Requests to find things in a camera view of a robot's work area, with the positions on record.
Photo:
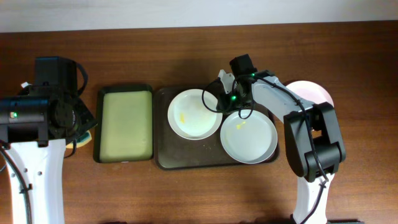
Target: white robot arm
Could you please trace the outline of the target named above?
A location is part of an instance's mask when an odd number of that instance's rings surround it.
[[[272,72],[258,72],[248,55],[235,58],[230,65],[233,74],[221,70],[218,75],[217,80],[224,87],[224,93],[218,97],[218,110],[230,113],[248,107],[254,101],[284,123],[288,162],[298,176],[294,222],[326,223],[330,182],[339,163],[345,159],[332,105],[316,105],[299,97],[283,86]],[[322,131],[322,136],[312,139],[310,128]]]
[[[64,139],[51,140],[47,147],[38,147],[37,142],[32,141],[12,143],[9,149],[3,149],[10,159],[7,169],[14,224],[64,223],[62,164],[65,149]],[[17,175],[21,175],[27,184],[27,192],[21,192]]]
[[[84,84],[77,88],[77,68]],[[14,224],[64,223],[62,164],[66,145],[96,125],[79,98],[87,74],[61,57],[35,61],[35,83],[0,99],[0,150],[11,180]]]

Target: wooden table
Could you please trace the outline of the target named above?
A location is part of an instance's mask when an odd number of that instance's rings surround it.
[[[0,96],[34,80],[34,59],[80,62],[82,98],[118,83],[208,83],[248,53],[283,82],[311,80],[333,97],[347,159],[331,184],[330,220],[398,220],[398,22],[282,24],[0,34]],[[288,218],[296,176],[281,156],[271,165],[162,171],[152,162],[97,164],[93,143],[63,163],[66,223],[239,223]],[[11,222],[8,176],[0,174],[0,223]]]

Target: yellow food crumb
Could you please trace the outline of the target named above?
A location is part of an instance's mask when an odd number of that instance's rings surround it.
[[[241,124],[236,125],[236,129],[241,129],[244,124],[246,124],[245,121],[243,121]]]
[[[180,121],[181,123],[185,124],[184,114],[180,113]]]

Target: brown tray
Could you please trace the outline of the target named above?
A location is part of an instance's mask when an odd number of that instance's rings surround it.
[[[171,101],[179,93],[203,86],[172,86],[157,91],[154,95],[154,159],[163,170],[190,169],[201,167],[245,165],[232,159],[223,149],[220,129],[211,136],[197,141],[188,140],[176,134],[167,120]],[[263,106],[255,110],[264,113],[274,123],[272,114]],[[279,156],[279,144],[267,160],[260,164],[274,162]]]

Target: black cable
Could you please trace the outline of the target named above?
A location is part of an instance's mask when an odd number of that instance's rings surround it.
[[[76,63],[76,66],[79,68],[81,75],[83,75],[83,81],[84,81],[83,86],[77,91],[77,96],[80,96],[84,92],[84,90],[87,86],[88,75],[87,75],[86,70],[83,68],[83,66],[81,66],[79,63]]]
[[[72,152],[71,152],[69,155],[65,156],[64,159],[73,156],[73,155],[76,153],[76,148],[77,148],[77,141],[76,141],[76,139],[75,139],[75,140],[73,140],[73,149],[72,149]]]
[[[315,205],[313,206],[311,212],[307,215],[307,217],[304,218],[304,220],[300,224],[304,224],[315,213],[315,210],[317,209],[319,202],[321,201],[323,189],[326,188],[326,183],[327,183],[327,180],[324,180],[320,184],[321,187],[319,189],[317,200],[315,201]]]
[[[242,111],[242,109],[240,108],[239,111],[238,111],[239,117],[240,117],[241,119],[248,119],[248,118],[251,116],[251,114],[253,113],[253,110],[254,110],[254,107],[255,107],[255,106],[256,106],[256,102],[253,100],[253,94],[251,94],[250,113],[248,114],[247,117],[242,118],[242,116],[241,116],[241,111]]]
[[[216,82],[219,82],[219,81],[220,81],[220,78],[217,78],[216,80],[212,81],[209,85],[207,85],[206,87],[204,87],[204,89],[203,89],[203,91],[202,91],[202,93],[201,93],[201,101],[202,101],[203,105],[205,105],[205,108],[208,109],[208,110],[210,110],[210,111],[213,112],[213,113],[224,113],[224,111],[215,111],[215,110],[210,109],[210,108],[206,105],[206,103],[205,103],[205,92],[206,92],[206,90],[209,88],[209,86],[211,86],[212,84],[214,84],[214,83],[216,83]]]
[[[10,165],[12,171],[15,173],[16,177],[19,180],[19,183],[21,183],[22,190],[20,194],[24,194],[24,199],[25,199],[25,209],[26,209],[26,221],[28,224],[32,224],[32,210],[30,207],[30,198],[29,198],[29,193],[28,191],[30,188],[26,186],[25,180],[22,177],[21,172],[19,171],[18,167],[15,165],[14,161],[8,156],[8,153],[6,153],[5,149],[10,149],[10,145],[8,143],[3,142],[0,140],[0,152],[6,162]]]
[[[241,75],[238,78],[235,78],[234,81],[232,82],[232,90],[230,91],[230,93],[232,93],[233,95],[236,95],[235,94],[235,84],[237,83],[237,81],[239,79],[241,79],[241,78],[246,78],[246,77],[250,77],[250,76],[252,76],[252,75]],[[205,91],[209,88],[209,86],[211,86],[212,84],[214,84],[216,82],[220,82],[220,81],[221,81],[221,79],[218,77],[216,80],[212,81],[210,84],[208,84],[206,87],[204,87],[204,89],[203,89],[203,91],[201,93],[201,101],[202,101],[203,105],[205,106],[205,108],[208,109],[211,112],[214,112],[214,113],[227,113],[229,111],[229,109],[231,109],[231,107],[232,107],[232,100],[229,101],[229,105],[228,105],[228,107],[225,110],[216,110],[216,111],[212,110],[205,103]],[[252,114],[255,105],[256,105],[256,102],[253,100],[253,95],[251,95],[251,111],[250,111],[249,115],[247,117],[245,117],[245,118],[242,118],[242,116],[241,116],[242,107],[240,107],[240,108],[238,108],[239,109],[239,112],[238,112],[239,117],[241,119],[248,119],[250,117],[250,115]]]

